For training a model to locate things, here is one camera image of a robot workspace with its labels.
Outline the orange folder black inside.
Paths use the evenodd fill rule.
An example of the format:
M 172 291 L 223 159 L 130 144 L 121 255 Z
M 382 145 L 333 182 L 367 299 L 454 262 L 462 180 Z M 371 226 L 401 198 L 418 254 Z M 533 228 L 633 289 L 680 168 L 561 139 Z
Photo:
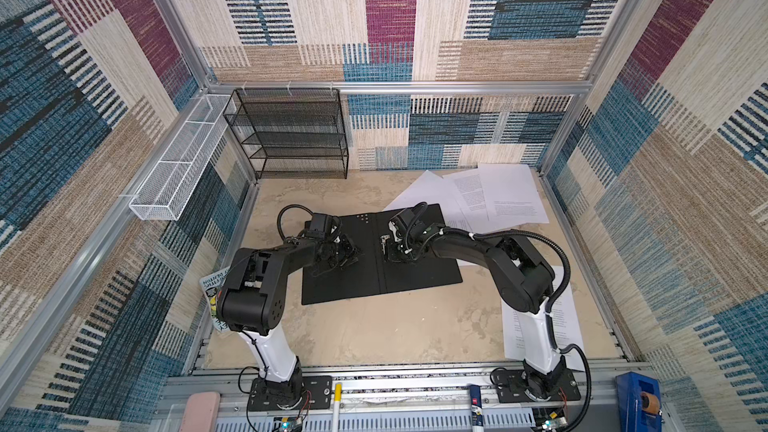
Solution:
M 388 222 L 397 212 L 343 216 L 342 233 L 360 249 L 359 260 L 317 278 L 311 276 L 315 266 L 304 269 L 301 303 L 312 305 L 460 284 L 462 276 L 454 259 L 427 257 L 415 263 L 386 260 L 382 244 L 388 241 Z

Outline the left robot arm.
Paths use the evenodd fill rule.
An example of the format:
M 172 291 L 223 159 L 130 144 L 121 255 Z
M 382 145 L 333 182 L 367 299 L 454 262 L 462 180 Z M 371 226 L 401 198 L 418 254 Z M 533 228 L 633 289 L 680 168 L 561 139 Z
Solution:
M 248 394 L 277 408 L 308 397 L 298 356 L 281 326 L 289 276 L 307 267 L 333 271 L 356 261 L 357 249 L 342 231 L 342 219 L 289 204 L 277 215 L 282 243 L 239 249 L 216 296 L 216 317 L 247 344 L 258 377 Z

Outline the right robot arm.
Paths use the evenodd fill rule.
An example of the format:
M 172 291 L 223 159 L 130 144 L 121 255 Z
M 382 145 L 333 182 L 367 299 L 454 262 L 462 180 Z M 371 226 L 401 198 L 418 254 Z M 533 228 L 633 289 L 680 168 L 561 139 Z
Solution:
M 576 343 L 557 342 L 553 308 L 570 284 L 571 266 L 563 248 L 535 232 L 508 229 L 476 234 L 442 223 L 425 224 L 427 204 L 398 211 L 389 219 L 385 259 L 415 263 L 424 257 L 456 259 L 487 269 L 502 301 L 518 313 L 525 354 L 520 370 L 498 367 L 489 374 L 499 400 L 514 393 L 534 402 L 551 399 L 581 400 L 578 414 L 556 425 L 552 418 L 538 426 L 542 431 L 574 431 L 586 418 L 592 399 L 592 374 L 583 348 Z M 567 356 L 580 357 L 585 374 L 585 391 L 573 397 L 564 388 L 572 387 L 573 371 Z

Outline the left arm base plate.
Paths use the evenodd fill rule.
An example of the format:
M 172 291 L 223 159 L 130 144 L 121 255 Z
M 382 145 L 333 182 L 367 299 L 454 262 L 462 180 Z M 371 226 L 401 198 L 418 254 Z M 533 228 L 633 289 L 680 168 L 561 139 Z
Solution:
M 327 410 L 333 400 L 330 376 L 309 376 L 286 382 L 257 378 L 248 393 L 248 412 Z

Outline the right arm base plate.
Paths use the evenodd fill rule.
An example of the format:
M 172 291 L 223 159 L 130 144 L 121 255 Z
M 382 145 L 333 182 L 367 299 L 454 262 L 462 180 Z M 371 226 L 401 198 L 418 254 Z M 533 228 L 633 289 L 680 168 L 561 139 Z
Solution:
M 565 397 L 567 402 L 578 402 L 582 393 L 570 369 L 565 369 L 552 384 L 543 390 L 534 390 L 534 383 L 522 369 L 496 368 L 490 381 L 500 403 L 553 402 Z

